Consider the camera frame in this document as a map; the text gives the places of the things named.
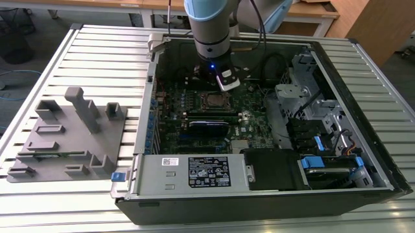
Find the slotted metal table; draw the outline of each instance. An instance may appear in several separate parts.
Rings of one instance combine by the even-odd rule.
[[[0,232],[413,232],[415,193],[366,205],[336,217],[135,226],[114,206],[110,180],[7,183],[7,169],[35,122],[38,100],[63,99],[67,86],[81,86],[95,105],[127,106],[117,167],[127,167],[138,122],[149,58],[146,40],[157,29],[83,25],[70,29],[0,140]],[[361,50],[345,39],[269,35],[284,40],[317,40],[348,89],[415,189],[415,114]],[[125,185],[117,185],[122,191]]]

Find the motherboard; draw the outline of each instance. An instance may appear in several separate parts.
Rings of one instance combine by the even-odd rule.
[[[226,154],[273,148],[264,99],[269,92],[242,82],[229,92],[198,80],[158,82],[161,154]]]

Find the power supply label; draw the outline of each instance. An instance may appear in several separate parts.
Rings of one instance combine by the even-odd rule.
[[[229,187],[230,174],[228,158],[189,157],[188,186],[192,188]]]

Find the black mesh bin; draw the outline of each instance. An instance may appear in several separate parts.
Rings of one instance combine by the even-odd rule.
[[[5,21],[0,21],[0,57],[9,64],[21,64],[33,57],[22,33]]]
[[[0,8],[0,20],[2,20],[9,27],[15,28],[23,35],[27,35],[35,31],[26,9]]]

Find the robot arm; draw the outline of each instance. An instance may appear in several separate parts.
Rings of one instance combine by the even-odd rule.
[[[265,33],[272,33],[286,15],[292,0],[253,2],[264,21]],[[233,20],[258,29],[250,0],[184,0],[184,8],[198,56],[214,68],[220,89],[228,91],[240,85],[230,62],[229,15]]]

